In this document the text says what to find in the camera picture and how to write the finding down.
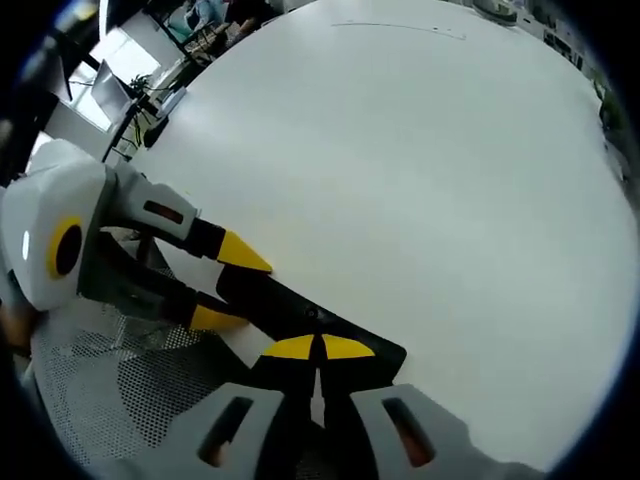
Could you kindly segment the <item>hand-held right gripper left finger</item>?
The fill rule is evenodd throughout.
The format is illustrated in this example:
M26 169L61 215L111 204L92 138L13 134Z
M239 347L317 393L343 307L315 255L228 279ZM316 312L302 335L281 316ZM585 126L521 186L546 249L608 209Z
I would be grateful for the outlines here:
M293 479L313 437L312 356L246 365L216 334L124 359L117 391L142 446L102 479Z

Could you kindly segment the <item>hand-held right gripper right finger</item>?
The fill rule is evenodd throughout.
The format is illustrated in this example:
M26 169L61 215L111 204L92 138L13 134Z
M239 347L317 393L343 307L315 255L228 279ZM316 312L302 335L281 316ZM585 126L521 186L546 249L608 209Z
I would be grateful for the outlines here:
M474 446L469 428L395 378L406 352L318 334L310 360L324 401L325 448L340 479L542 479Z

